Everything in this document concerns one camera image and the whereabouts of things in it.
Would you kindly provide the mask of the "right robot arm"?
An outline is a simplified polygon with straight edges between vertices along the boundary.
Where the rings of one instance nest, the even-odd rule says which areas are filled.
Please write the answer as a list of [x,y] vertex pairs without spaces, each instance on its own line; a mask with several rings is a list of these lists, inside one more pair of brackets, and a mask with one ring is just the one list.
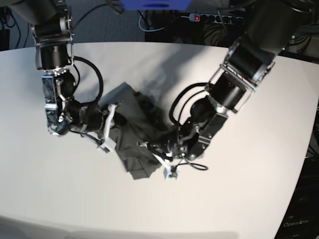
[[[81,135],[94,132],[101,138],[105,115],[98,102],[103,93],[103,79],[93,63],[73,55],[71,8],[63,0],[7,0],[4,4],[31,25],[36,68],[45,72],[42,85],[48,131],[57,136],[70,131]],[[69,71],[74,61],[92,67],[98,77],[98,95],[90,102],[81,103],[74,98],[79,85]]]

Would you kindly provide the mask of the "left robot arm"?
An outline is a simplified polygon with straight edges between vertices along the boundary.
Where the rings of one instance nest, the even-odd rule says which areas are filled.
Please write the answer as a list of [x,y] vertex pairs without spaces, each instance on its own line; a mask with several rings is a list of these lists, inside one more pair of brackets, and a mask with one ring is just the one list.
[[209,147],[228,119],[228,112],[258,85],[274,66],[274,59],[296,30],[311,16],[315,0],[259,0],[252,8],[246,28],[229,47],[214,73],[216,82],[201,83],[207,92],[190,109],[184,122],[150,141],[147,149],[163,159],[194,160]]

